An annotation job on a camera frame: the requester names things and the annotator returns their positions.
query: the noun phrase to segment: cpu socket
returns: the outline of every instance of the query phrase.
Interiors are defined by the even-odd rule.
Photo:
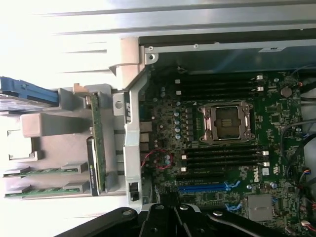
[[[251,133],[251,104],[245,101],[210,103],[199,107],[204,116],[205,133],[201,142],[211,145],[246,142],[255,138]]]

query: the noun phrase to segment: motherboard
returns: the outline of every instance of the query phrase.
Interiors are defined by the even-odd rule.
[[[144,177],[154,187],[177,186],[181,202],[201,210],[224,208],[299,231],[297,194],[280,154],[283,129],[301,120],[299,86],[287,72],[152,73],[139,102]],[[300,127],[290,129],[288,155],[303,136]],[[299,169],[304,156],[297,158]],[[143,192],[145,203],[155,201]]]

